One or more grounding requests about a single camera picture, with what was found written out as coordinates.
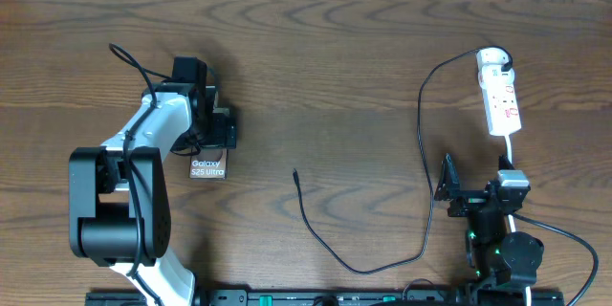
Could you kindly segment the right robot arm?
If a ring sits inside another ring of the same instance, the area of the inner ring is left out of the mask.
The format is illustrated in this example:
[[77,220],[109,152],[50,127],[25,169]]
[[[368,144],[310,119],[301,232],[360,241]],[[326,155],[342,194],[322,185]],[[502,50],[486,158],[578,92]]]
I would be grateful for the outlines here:
[[522,208],[531,190],[523,171],[499,157],[496,178],[481,189],[461,188],[456,166],[446,155],[434,199],[448,201],[449,217],[465,217],[466,251],[476,279],[458,288],[457,298],[469,305],[527,305],[526,290],[536,283],[544,246],[523,231],[508,229],[506,219]]

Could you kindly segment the bronze Galaxy smartphone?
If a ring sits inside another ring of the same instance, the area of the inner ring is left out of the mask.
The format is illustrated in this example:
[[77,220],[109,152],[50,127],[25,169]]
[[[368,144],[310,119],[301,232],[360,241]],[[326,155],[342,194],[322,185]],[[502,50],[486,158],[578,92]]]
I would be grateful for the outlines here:
[[226,148],[203,149],[190,158],[189,178],[225,180],[228,175],[227,159]]

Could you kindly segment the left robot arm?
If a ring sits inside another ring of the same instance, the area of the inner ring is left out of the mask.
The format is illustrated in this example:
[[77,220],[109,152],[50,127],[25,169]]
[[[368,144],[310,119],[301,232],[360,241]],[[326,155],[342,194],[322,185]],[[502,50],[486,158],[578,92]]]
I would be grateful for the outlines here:
[[164,176],[170,154],[227,151],[235,120],[217,105],[216,87],[152,85],[114,136],[69,159],[69,243],[73,254],[125,277],[131,292],[90,292],[87,305],[207,305],[209,293],[170,247]]

